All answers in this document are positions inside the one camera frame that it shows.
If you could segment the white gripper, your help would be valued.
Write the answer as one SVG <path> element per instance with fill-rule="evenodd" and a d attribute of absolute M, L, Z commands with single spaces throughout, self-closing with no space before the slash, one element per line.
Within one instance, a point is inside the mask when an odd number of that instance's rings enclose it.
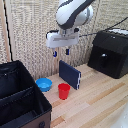
<path fill-rule="evenodd" d="M 57 57 L 55 48 L 71 46 L 79 41 L 79 33 L 72 32 L 70 34 L 61 34 L 59 30 L 51 30 L 46 34 L 46 46 L 53 49 L 53 57 Z M 69 55 L 70 48 L 66 48 L 66 55 Z"/>

